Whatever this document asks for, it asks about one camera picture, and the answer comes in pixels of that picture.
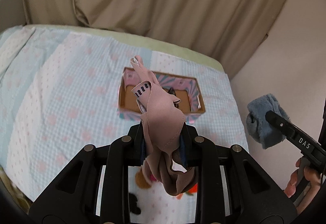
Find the person's right hand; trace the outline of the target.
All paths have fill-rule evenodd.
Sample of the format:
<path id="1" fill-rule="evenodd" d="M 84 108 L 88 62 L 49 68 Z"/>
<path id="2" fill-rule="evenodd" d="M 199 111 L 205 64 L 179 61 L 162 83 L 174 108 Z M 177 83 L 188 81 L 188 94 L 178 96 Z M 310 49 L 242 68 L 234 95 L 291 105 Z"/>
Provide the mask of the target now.
<path id="1" fill-rule="evenodd" d="M 284 193 L 288 198 L 291 198 L 295 195 L 299 184 L 302 181 L 307 182 L 309 188 L 307 191 L 303 192 L 303 198 L 296 206 L 297 215 L 299 216 L 306 210 L 310 208 L 313 202 L 316 202 L 315 197 L 319 196 L 320 189 L 322 187 L 322 176 L 315 169 L 310 168 L 308 165 L 304 165 L 304 157 L 301 157 L 297 160 L 295 166 L 296 170 L 290 175 L 289 182 L 287 183 Z"/>

